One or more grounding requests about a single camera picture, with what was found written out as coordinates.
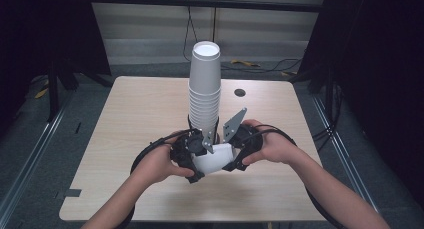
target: held white cup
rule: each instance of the held white cup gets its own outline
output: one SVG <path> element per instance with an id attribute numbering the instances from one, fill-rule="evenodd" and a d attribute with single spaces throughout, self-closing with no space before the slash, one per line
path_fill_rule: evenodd
<path id="1" fill-rule="evenodd" d="M 235 150 L 228 143 L 213 145 L 213 154 L 208 152 L 206 155 L 193 158 L 196 168 L 205 173 L 210 174 L 221 170 L 229 162 L 234 161 Z"/>
<path id="2" fill-rule="evenodd" d="M 199 94 L 213 94 L 221 88 L 219 46 L 213 42 L 198 42 L 193 47 L 189 88 Z"/>

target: person's right hand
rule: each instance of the person's right hand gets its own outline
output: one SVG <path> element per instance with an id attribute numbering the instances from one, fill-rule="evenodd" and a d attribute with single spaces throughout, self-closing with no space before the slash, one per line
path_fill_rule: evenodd
<path id="1" fill-rule="evenodd" d="M 267 126 L 256 127 L 258 125 L 262 125 L 262 123 L 254 119 L 245 120 L 242 124 L 255 127 L 259 131 L 272 129 Z M 244 165 L 250 165 L 260 160 L 289 164 L 293 154 L 300 150 L 278 133 L 265 133 L 263 134 L 263 140 L 262 149 L 245 157 L 242 161 Z"/>

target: gray carpet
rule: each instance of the gray carpet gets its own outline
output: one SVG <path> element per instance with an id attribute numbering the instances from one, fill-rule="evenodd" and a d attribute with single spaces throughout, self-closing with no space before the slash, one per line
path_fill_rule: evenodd
<path id="1" fill-rule="evenodd" d="M 261 63 L 264 68 L 273 68 L 276 62 Z M 287 68 L 293 61 L 282 63 Z M 121 65 L 112 67 L 113 81 L 122 75 L 188 77 L 189 64 Z M 90 136 L 100 116 L 110 88 L 102 87 L 83 75 L 77 75 L 80 86 L 70 92 L 71 101 L 65 110 L 50 144 L 29 181 L 6 228 L 79 228 L 82 223 L 62 221 L 59 210 L 63 203 L 57 198 L 58 192 L 69 188 L 79 162 L 84 154 Z M 223 71 L 222 78 L 254 80 L 287 80 L 280 71 L 268 73 L 245 73 Z M 41 99 L 33 96 L 43 82 L 31 85 L 28 99 L 20 110 L 9 132 L 0 142 L 0 196 L 8 192 L 14 178 L 25 163 L 29 153 L 41 135 L 48 117 L 48 95 Z M 318 116 L 312 95 L 306 89 L 307 83 L 295 84 L 296 93 L 305 114 L 311 134 L 321 131 L 324 126 Z M 69 92 L 62 89 L 61 98 Z M 381 214 L 392 228 L 424 228 L 423 211 L 411 199 L 408 191 L 381 161 L 372 144 L 363 135 L 360 126 L 347 103 L 342 105 L 337 131 L 343 139 L 353 162 L 358 168 L 364 184 L 375 200 Z M 317 141 L 317 148 L 323 140 Z M 348 186 L 350 180 L 331 142 L 320 152 L 323 166 Z M 214 228 L 264 228 L 264 223 L 218 223 Z M 130 228 L 187 228 L 187 224 L 132 223 Z M 273 228 L 333 228 L 327 222 L 274 222 Z"/>

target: hand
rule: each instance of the hand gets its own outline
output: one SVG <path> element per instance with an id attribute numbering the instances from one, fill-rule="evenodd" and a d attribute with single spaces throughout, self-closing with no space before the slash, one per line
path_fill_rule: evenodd
<path id="1" fill-rule="evenodd" d="M 173 137 L 167 140 L 172 144 L 177 140 Z M 191 177 L 194 172 L 187 168 L 174 165 L 170 159 L 171 146 L 164 144 L 149 152 L 138 164 L 132 175 L 143 178 L 148 184 L 165 180 L 170 175 Z"/>
<path id="2" fill-rule="evenodd" d="M 245 120 L 243 124 L 252 127 L 262 125 L 261 122 L 253 119 Z M 260 126 L 256 127 L 256 129 L 258 129 L 259 131 L 263 131 L 272 128 L 267 126 Z M 250 165 L 260 160 L 283 162 L 285 164 L 288 164 L 290 163 L 293 153 L 300 150 L 285 137 L 277 133 L 265 133 L 263 134 L 263 140 L 264 142 L 262 145 L 262 149 L 244 158 L 242 161 L 244 165 Z"/>

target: wooden table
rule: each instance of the wooden table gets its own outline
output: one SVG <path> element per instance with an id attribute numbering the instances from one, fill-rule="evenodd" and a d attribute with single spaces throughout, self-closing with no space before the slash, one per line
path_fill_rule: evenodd
<path id="1" fill-rule="evenodd" d="M 244 97 L 234 91 L 243 89 Z M 320 162 L 293 86 L 288 82 L 222 80 L 220 126 L 243 107 L 247 118 L 289 134 Z M 128 177 L 149 142 L 187 129 L 188 79 L 119 77 L 110 92 L 60 211 L 66 221 L 88 220 Z M 303 183 L 282 163 L 260 161 L 245 172 L 220 171 L 189 184 L 169 177 L 148 188 L 135 221 L 263 222 L 324 220 Z"/>

